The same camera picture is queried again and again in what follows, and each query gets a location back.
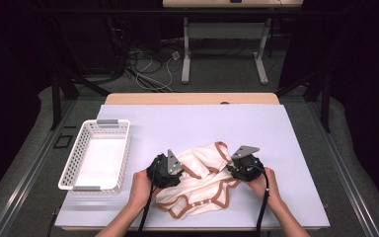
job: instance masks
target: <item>wooden desk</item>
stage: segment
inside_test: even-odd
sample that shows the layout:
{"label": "wooden desk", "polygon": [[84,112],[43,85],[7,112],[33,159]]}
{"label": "wooden desk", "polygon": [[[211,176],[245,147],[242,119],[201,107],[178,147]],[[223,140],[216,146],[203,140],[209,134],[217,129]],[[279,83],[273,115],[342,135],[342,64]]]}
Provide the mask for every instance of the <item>wooden desk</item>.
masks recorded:
{"label": "wooden desk", "polygon": [[241,3],[231,3],[230,0],[163,0],[164,7],[173,8],[294,8],[302,4],[303,0],[242,0]]}
{"label": "wooden desk", "polygon": [[[218,105],[223,102],[230,105]],[[97,119],[130,120],[132,138],[120,192],[110,196],[68,193],[56,226],[66,230],[103,228],[125,206],[132,174],[147,168],[159,152],[172,149],[180,154],[218,140],[228,145],[230,153],[242,144],[259,146],[256,156],[278,174],[281,195],[300,224],[306,229],[330,226],[288,114],[274,94],[111,94]],[[254,231],[261,200],[244,184],[230,192],[226,209],[185,219],[174,219],[152,206],[144,229]],[[141,215],[130,229],[137,229],[140,220]],[[278,228],[276,218],[267,210],[263,230]]]}
{"label": "wooden desk", "polygon": [[113,93],[106,105],[205,105],[205,104],[279,105],[274,93]]}

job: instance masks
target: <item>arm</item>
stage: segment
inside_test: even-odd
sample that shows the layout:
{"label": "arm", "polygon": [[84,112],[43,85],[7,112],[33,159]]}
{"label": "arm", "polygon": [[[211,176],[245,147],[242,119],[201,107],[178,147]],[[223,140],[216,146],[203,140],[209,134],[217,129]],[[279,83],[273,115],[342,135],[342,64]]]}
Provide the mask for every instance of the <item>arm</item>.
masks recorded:
{"label": "arm", "polygon": [[[281,198],[276,183],[275,173],[270,168],[265,168],[269,180],[269,198],[267,205],[272,210],[281,226],[282,232],[286,237],[310,236],[306,230],[298,223],[297,219],[288,209],[284,200]],[[256,179],[246,183],[260,198],[264,198],[265,177],[261,175]]]}
{"label": "arm", "polygon": [[[97,236],[124,236],[131,223],[140,214],[146,205],[150,194],[150,180],[145,170],[134,173],[130,197],[119,214]],[[156,189],[152,197],[160,192]]]}

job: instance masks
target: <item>silver metal bracket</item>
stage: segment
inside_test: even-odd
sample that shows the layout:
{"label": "silver metal bracket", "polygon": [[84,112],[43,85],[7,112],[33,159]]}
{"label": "silver metal bracket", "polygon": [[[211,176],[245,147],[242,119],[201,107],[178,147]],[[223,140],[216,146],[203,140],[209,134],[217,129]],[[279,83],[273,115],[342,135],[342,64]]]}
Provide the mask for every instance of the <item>silver metal bracket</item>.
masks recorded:
{"label": "silver metal bracket", "polygon": [[172,175],[174,172],[182,170],[181,162],[177,159],[171,149],[168,150],[168,173]]}
{"label": "silver metal bracket", "polygon": [[245,156],[249,156],[251,154],[254,154],[255,152],[259,151],[260,148],[253,147],[253,146],[245,146],[242,145],[239,147],[239,149],[232,155],[232,159],[240,159]]}

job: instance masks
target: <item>white cloth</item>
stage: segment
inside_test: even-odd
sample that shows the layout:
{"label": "white cloth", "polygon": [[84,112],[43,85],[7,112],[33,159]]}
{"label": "white cloth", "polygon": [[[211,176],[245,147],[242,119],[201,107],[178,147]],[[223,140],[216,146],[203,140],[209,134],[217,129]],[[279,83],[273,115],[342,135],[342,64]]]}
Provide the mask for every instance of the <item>white cloth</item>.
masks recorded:
{"label": "white cloth", "polygon": [[177,159],[184,172],[180,183],[162,190],[156,196],[156,205],[174,218],[219,210],[229,205],[229,189],[240,181],[225,169],[231,160],[227,145],[215,142],[186,150]]}

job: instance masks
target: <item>black wall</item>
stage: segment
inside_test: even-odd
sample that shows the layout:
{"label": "black wall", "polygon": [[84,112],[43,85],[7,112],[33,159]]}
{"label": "black wall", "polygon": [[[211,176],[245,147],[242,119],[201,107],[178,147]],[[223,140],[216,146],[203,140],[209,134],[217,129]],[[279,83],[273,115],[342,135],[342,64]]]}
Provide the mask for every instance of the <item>black wall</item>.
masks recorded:
{"label": "black wall", "polygon": [[17,2],[0,1],[0,180],[35,124],[49,78]]}
{"label": "black wall", "polygon": [[[371,1],[304,0],[303,8],[342,10],[362,2]],[[332,74],[331,96],[344,105],[355,154],[379,189],[379,1],[358,20],[346,29],[351,35],[340,36],[338,30],[347,23],[299,21],[279,86],[285,87],[319,69],[333,50],[334,40],[349,40]]]}

